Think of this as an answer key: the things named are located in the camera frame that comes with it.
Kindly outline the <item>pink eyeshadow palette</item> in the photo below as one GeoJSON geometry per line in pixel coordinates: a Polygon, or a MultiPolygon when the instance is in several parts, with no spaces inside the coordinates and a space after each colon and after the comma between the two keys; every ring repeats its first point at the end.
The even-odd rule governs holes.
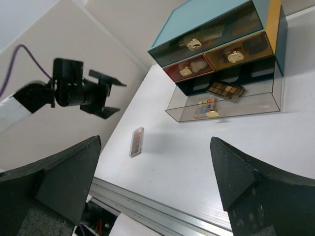
{"type": "Polygon", "coordinates": [[[129,156],[131,158],[139,155],[142,152],[143,135],[144,135],[144,128],[143,127],[139,127],[133,131],[132,139],[131,139],[131,145],[130,145],[130,151],[129,151],[129,156]]]}

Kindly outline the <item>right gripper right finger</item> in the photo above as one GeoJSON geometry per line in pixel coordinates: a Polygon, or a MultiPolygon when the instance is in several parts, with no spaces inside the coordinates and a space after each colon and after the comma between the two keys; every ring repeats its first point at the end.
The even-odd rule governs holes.
{"type": "Polygon", "coordinates": [[[313,236],[315,181],[256,159],[218,137],[211,158],[235,236],[313,236]]]}

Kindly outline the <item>beige makeup sponge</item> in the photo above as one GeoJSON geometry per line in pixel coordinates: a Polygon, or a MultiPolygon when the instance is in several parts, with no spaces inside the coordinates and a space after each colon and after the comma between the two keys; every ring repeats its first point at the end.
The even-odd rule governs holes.
{"type": "Polygon", "coordinates": [[[202,69],[205,69],[208,63],[204,60],[195,60],[190,63],[190,67],[193,73],[197,73],[202,69]]]}

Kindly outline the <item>beige foundation tube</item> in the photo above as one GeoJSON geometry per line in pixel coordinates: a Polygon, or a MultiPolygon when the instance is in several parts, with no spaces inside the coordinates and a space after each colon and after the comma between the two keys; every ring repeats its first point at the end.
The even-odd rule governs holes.
{"type": "Polygon", "coordinates": [[[218,38],[222,37],[224,28],[224,25],[220,25],[187,34],[179,40],[178,44],[181,48],[187,47],[189,50],[195,51],[206,43],[214,44],[218,38]]]}

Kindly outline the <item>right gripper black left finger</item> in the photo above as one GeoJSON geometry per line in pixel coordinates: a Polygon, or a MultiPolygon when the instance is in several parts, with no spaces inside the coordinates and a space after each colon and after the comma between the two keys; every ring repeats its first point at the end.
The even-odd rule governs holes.
{"type": "Polygon", "coordinates": [[[101,151],[92,136],[0,174],[2,236],[70,236],[81,220],[101,151]]]}

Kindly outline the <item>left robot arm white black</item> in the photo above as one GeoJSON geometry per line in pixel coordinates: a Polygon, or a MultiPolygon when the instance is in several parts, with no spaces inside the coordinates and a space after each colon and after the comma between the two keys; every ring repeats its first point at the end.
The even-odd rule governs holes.
{"type": "Polygon", "coordinates": [[[83,77],[83,62],[69,59],[54,59],[53,77],[48,83],[33,81],[0,103],[0,130],[4,132],[49,104],[55,107],[79,106],[80,110],[102,119],[111,117],[119,108],[105,105],[112,86],[124,86],[118,79],[89,70],[89,76],[98,82],[83,77]]]}

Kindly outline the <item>brown eyeshadow palette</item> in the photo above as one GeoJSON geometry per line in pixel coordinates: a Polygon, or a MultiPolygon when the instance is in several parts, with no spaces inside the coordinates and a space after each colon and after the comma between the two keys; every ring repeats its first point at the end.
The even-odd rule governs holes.
{"type": "Polygon", "coordinates": [[[208,93],[216,95],[223,99],[236,99],[245,93],[246,89],[243,86],[234,85],[222,81],[213,82],[207,89],[208,93]]]}

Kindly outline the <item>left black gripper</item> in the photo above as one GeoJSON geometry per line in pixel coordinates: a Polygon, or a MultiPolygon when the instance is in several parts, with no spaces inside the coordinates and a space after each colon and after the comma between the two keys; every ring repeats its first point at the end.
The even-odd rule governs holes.
{"type": "Polygon", "coordinates": [[[83,103],[80,104],[80,109],[102,119],[108,119],[121,110],[120,108],[105,106],[112,85],[126,87],[126,84],[123,84],[117,78],[92,69],[89,70],[89,76],[98,79],[99,84],[89,80],[83,80],[85,97],[83,103]]]}

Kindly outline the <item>foundation bottle black pump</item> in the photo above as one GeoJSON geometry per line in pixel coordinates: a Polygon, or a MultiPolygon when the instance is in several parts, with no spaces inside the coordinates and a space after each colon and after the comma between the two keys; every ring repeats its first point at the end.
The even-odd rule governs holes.
{"type": "Polygon", "coordinates": [[[239,63],[248,58],[248,53],[242,46],[225,47],[223,49],[224,63],[239,63]]]}

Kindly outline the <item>colourful square eyeshadow palette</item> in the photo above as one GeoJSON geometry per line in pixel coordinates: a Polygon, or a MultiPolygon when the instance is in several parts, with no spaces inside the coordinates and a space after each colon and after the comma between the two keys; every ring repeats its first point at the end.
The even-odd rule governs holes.
{"type": "Polygon", "coordinates": [[[216,109],[216,98],[211,96],[207,99],[199,99],[193,117],[195,119],[219,117],[219,112],[216,109]]]}

